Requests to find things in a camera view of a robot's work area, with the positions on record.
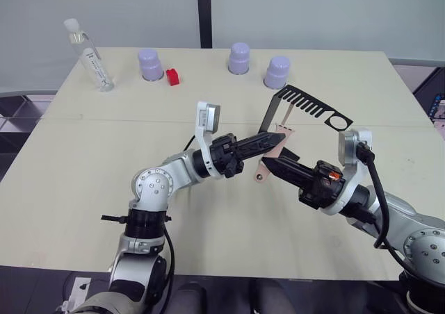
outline cable connector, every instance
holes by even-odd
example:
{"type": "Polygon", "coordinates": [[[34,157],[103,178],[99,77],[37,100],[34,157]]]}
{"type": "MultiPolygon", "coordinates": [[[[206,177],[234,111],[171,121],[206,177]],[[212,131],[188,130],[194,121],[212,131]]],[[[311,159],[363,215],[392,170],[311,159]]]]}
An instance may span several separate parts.
{"type": "Polygon", "coordinates": [[[373,161],[375,159],[375,154],[371,151],[369,146],[363,142],[359,142],[357,144],[355,154],[357,156],[357,159],[362,161],[364,165],[368,165],[369,158],[372,158],[373,161]]]}

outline white bottle cap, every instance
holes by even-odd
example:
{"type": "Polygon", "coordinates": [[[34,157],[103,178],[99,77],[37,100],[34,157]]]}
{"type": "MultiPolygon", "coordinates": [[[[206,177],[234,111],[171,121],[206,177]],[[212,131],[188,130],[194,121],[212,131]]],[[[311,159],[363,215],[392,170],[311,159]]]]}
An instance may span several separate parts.
{"type": "Polygon", "coordinates": [[[230,48],[229,71],[244,74],[249,70],[250,48],[246,43],[235,43],[230,48]]]}
{"type": "Polygon", "coordinates": [[[70,33],[77,33],[81,30],[81,27],[79,26],[79,22],[77,21],[77,19],[72,18],[65,20],[63,24],[70,33]]]}
{"type": "Polygon", "coordinates": [[[142,76],[147,81],[157,81],[164,76],[161,61],[154,49],[141,49],[138,54],[142,76]]]}
{"type": "Polygon", "coordinates": [[[279,90],[286,85],[291,61],[284,56],[273,57],[269,62],[264,85],[274,90],[279,90]]]}

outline black cable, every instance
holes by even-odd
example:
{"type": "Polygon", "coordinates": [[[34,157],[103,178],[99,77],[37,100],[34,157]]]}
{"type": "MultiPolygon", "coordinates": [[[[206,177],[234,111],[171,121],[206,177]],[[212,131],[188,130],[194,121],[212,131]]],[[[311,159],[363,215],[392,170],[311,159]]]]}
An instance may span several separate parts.
{"type": "MultiPolygon", "coordinates": [[[[377,225],[377,223],[374,223],[374,227],[377,230],[377,232],[380,233],[380,227],[377,225]]],[[[391,256],[394,258],[394,260],[396,260],[396,262],[409,274],[411,274],[412,276],[414,276],[415,278],[417,278],[418,280],[430,284],[436,288],[445,290],[445,285],[438,283],[436,281],[433,281],[432,279],[426,278],[424,276],[421,276],[420,274],[417,273],[417,271],[415,269],[413,269],[412,267],[410,267],[407,263],[405,263],[403,261],[403,259],[396,253],[396,250],[389,244],[388,239],[384,239],[383,243],[385,244],[385,246],[387,247],[389,253],[391,254],[391,256]]]]}
{"type": "Polygon", "coordinates": [[[190,147],[194,139],[195,135],[193,135],[193,137],[188,141],[187,145],[184,147],[184,151],[187,151],[187,149],[190,147]]]}
{"type": "Polygon", "coordinates": [[[170,239],[166,228],[164,228],[164,235],[167,239],[168,247],[170,248],[170,269],[168,270],[167,279],[165,280],[165,284],[168,283],[167,295],[165,296],[165,301],[159,314],[164,314],[167,310],[168,302],[170,301],[170,297],[172,296],[173,277],[175,275],[175,251],[173,249],[172,239],[170,239]]]}
{"type": "Polygon", "coordinates": [[[379,232],[377,240],[374,242],[374,247],[378,248],[384,242],[388,235],[389,209],[387,199],[385,197],[385,192],[383,191],[382,183],[380,182],[377,174],[377,169],[374,165],[374,159],[372,157],[368,157],[366,164],[368,165],[369,174],[371,175],[375,194],[377,195],[378,203],[380,205],[380,211],[382,213],[382,231],[379,232]]]}
{"type": "Polygon", "coordinates": [[[385,197],[385,192],[382,187],[382,182],[378,177],[377,169],[375,168],[374,158],[375,155],[369,148],[367,144],[360,142],[357,145],[356,155],[360,161],[362,161],[366,166],[368,166],[369,175],[374,185],[375,194],[378,198],[378,203],[380,206],[380,212],[382,213],[382,230],[379,232],[377,240],[374,242],[374,247],[378,248],[383,240],[387,238],[389,230],[389,209],[387,198],[385,197]]]}

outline black pole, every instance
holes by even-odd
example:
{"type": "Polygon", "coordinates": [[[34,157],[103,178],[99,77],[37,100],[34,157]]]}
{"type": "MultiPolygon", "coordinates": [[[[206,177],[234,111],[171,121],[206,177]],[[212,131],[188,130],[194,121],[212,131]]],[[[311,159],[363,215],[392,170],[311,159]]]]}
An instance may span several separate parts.
{"type": "Polygon", "coordinates": [[[200,20],[201,48],[211,49],[211,0],[197,0],[197,12],[200,20]]]}

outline white cap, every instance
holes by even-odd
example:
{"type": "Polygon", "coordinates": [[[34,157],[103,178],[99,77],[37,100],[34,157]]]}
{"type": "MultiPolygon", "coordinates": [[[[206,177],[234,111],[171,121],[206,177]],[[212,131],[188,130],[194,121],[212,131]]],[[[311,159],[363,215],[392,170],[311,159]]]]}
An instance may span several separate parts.
{"type": "Polygon", "coordinates": [[[81,27],[79,26],[79,22],[77,21],[77,19],[71,18],[65,20],[63,24],[70,33],[76,33],[81,30],[81,27]]]}
{"type": "Polygon", "coordinates": [[[250,48],[246,43],[235,43],[230,48],[229,71],[244,74],[249,70],[250,48]]]}
{"type": "Polygon", "coordinates": [[[267,68],[264,85],[274,90],[279,90],[286,85],[291,61],[284,56],[276,56],[270,60],[267,68]]]}

